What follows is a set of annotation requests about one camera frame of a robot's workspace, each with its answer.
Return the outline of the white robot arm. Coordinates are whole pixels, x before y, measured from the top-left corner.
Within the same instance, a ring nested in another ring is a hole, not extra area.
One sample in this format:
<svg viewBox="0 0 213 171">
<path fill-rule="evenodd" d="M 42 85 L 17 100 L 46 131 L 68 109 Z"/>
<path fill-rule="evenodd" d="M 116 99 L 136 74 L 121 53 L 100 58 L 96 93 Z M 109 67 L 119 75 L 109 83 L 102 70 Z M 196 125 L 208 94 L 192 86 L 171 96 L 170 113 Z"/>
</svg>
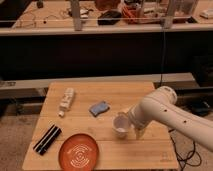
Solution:
<svg viewBox="0 0 213 171">
<path fill-rule="evenodd" d="M 156 120 L 213 152 L 213 121 L 177 107 L 176 102 L 176 92 L 171 87 L 161 86 L 145 95 L 127 115 L 136 129 L 143 130 Z"/>
</svg>

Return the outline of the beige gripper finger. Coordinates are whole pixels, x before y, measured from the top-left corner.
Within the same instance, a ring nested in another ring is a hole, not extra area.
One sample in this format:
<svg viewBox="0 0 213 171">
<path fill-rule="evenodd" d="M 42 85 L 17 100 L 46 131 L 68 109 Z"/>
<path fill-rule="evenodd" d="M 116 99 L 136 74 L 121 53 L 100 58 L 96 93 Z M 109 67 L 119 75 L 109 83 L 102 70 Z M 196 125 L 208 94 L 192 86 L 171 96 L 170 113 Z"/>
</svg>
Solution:
<svg viewBox="0 0 213 171">
<path fill-rule="evenodd" d="M 145 133 L 145 128 L 143 129 L 138 129 L 135 128 L 135 135 L 136 135 L 136 139 L 139 140 Z"/>
</svg>

